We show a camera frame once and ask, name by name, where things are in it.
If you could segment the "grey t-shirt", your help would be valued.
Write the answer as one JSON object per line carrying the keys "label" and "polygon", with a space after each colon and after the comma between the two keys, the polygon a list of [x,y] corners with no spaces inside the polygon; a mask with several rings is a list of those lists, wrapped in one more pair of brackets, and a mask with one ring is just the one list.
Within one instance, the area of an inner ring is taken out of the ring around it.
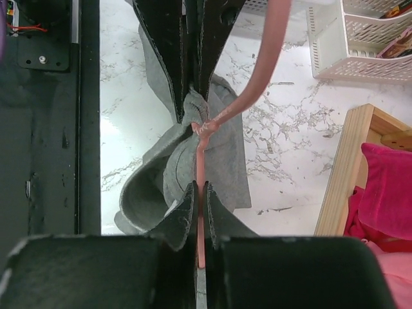
{"label": "grey t-shirt", "polygon": [[205,148],[205,180],[197,180],[200,138],[193,125],[203,124],[236,99],[229,83],[210,80],[209,96],[191,89],[183,102],[183,119],[172,125],[142,158],[120,193],[117,227],[158,243],[153,257],[151,308],[219,308],[215,282],[223,274],[214,258],[226,237],[255,233],[234,215],[251,206],[245,166],[243,122],[236,116],[214,133]]}

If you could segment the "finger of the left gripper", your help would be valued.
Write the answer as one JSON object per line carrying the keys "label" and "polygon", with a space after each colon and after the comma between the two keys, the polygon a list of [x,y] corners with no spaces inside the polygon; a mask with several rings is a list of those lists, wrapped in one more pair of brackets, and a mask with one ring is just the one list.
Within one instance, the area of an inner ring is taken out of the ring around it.
{"label": "finger of the left gripper", "polygon": [[182,2],[135,0],[133,8],[167,77],[176,120],[180,123],[187,94]]}
{"label": "finger of the left gripper", "polygon": [[196,91],[208,98],[211,77],[245,0],[197,2]]}

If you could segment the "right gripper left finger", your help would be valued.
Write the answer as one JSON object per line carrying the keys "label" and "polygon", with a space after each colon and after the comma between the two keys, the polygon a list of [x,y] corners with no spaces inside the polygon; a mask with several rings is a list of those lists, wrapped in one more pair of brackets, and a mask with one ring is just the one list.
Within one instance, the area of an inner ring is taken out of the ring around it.
{"label": "right gripper left finger", "polygon": [[8,256],[2,308],[194,308],[197,186],[140,236],[32,236]]}

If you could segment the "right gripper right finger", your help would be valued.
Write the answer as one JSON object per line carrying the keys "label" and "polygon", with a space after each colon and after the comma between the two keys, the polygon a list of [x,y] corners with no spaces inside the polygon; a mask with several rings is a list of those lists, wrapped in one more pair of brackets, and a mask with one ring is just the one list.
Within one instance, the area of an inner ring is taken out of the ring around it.
{"label": "right gripper right finger", "polygon": [[258,236],[204,188],[209,308],[394,308],[374,253],[345,237]]}

